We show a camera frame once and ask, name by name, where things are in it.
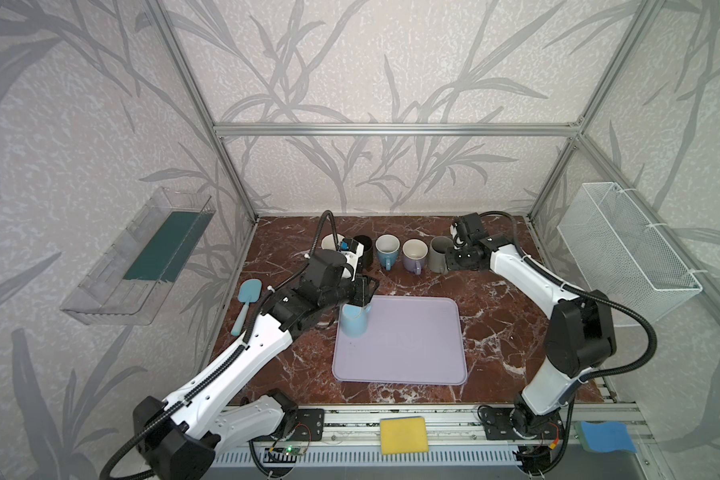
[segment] blue spatula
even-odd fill
[[[245,305],[242,306],[242,310],[240,310],[240,313],[237,315],[237,320],[235,320],[235,324],[232,326],[233,336],[238,336],[240,334],[242,324],[246,321],[246,315],[248,315],[248,306],[251,303],[259,301],[259,295],[261,295],[261,292],[262,282],[257,278],[246,280],[242,283],[242,285],[240,285],[240,292],[237,293],[237,299],[240,302],[245,303]]]

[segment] wallpaper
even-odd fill
[[[525,214],[556,137],[236,138],[227,149],[260,214]],[[418,152],[426,150],[426,155]],[[302,156],[307,162],[295,162]],[[419,161],[422,156],[427,160]]]
[[[165,2],[216,122],[428,123],[576,121],[639,3]],[[262,214],[524,214],[564,141],[226,140]]]
[[[152,324],[61,312],[159,186],[217,212]],[[239,203],[141,2],[0,1],[0,478],[98,478],[135,405],[192,376],[245,255]]]
[[[720,282],[720,1],[665,2],[587,134]],[[537,218],[562,274],[576,267],[554,228],[565,199],[596,177],[574,157]],[[720,327],[695,298],[655,328],[653,360],[611,381],[640,405],[675,478],[720,480]],[[645,348],[640,329],[616,337],[606,366]]]

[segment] spatula handle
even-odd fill
[[[248,305],[250,305],[250,303],[246,302],[242,306],[240,313],[237,314],[237,320],[235,320],[235,324],[232,326],[232,336],[238,336],[240,334],[242,324],[246,321],[246,315],[248,314]]]

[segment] purple mug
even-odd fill
[[[421,275],[427,264],[427,245],[418,239],[408,240],[403,244],[403,265],[412,274]]]

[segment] cup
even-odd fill
[[[357,235],[355,240],[362,244],[362,267],[367,270],[373,265],[373,240],[368,235]]]
[[[446,274],[448,265],[445,263],[445,251],[454,245],[450,236],[436,236],[429,243],[429,255],[427,255],[427,266],[436,274]]]
[[[344,235],[336,234],[338,237],[338,244],[342,244],[342,240],[344,240]],[[336,245],[333,243],[333,234],[326,235],[322,238],[322,242],[320,242],[320,247],[322,247],[323,250],[336,250]]]
[[[419,239],[412,238],[403,244],[403,265],[412,274],[421,275],[427,264],[427,245]]]
[[[370,303],[366,306],[344,304],[342,313],[338,318],[338,327],[342,329],[346,336],[356,337],[362,335],[368,329],[368,312],[370,310]]]
[[[400,240],[394,235],[381,235],[376,239],[376,254],[378,261],[389,271],[398,259],[400,251]]]

